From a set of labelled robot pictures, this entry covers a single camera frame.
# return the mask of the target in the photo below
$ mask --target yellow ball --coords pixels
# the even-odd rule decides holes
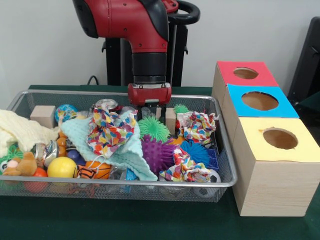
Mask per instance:
[[[69,157],[57,157],[48,166],[48,177],[73,178],[76,166],[76,163]]]

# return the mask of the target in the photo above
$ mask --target basket rim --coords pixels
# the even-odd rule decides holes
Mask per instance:
[[[44,94],[75,94],[75,95],[105,95],[105,96],[127,96],[128,93],[123,92],[105,92],[105,91],[64,91],[64,90],[37,90],[28,89],[20,91],[7,107],[9,111],[15,111],[27,94],[44,93]],[[224,119],[222,117],[221,108],[218,101],[212,96],[205,95],[180,95],[173,94],[171,98],[179,99],[205,99],[214,103],[216,114],[219,116],[219,124],[222,135],[222,141],[227,156],[228,165],[231,173],[229,182],[174,182],[174,181],[141,181],[141,180],[112,180],[112,179],[84,179],[84,178],[59,178],[59,177],[33,177],[33,176],[3,176],[0,175],[0,181],[23,181],[23,182],[52,182],[52,183],[75,183],[75,184],[106,184],[106,185],[127,185],[127,186],[159,186],[159,187],[199,187],[199,188],[228,188],[236,184],[238,175],[230,146],[228,134]]]

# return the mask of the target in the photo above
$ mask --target wooden cube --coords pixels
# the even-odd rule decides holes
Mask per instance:
[[[306,214],[320,182],[320,148],[300,119],[240,117],[233,152],[241,216]]]
[[[161,108],[157,107],[156,108],[156,118],[159,119],[161,116]],[[165,125],[169,129],[170,133],[172,135],[175,134],[176,131],[176,112],[174,108],[167,107],[166,112],[165,112]]]
[[[228,84],[239,86],[277,87],[264,62],[218,61],[215,66],[212,97],[223,106]]]
[[[33,109],[30,120],[37,121],[41,126],[52,129],[55,127],[56,106],[37,105]]]
[[[231,143],[239,124],[238,117],[299,118],[277,86],[227,86],[222,115]]]

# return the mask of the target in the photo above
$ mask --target black cable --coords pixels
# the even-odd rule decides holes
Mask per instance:
[[[88,81],[87,85],[90,85],[92,79],[94,79],[94,80],[95,80],[95,83],[96,83],[97,85],[99,85],[98,78],[97,78],[95,75],[92,75],[92,76],[89,78],[89,81]]]

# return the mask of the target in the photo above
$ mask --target teddy bear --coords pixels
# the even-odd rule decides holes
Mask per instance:
[[[32,176],[37,170],[37,161],[32,152],[25,152],[23,159],[18,157],[8,161],[4,176]]]

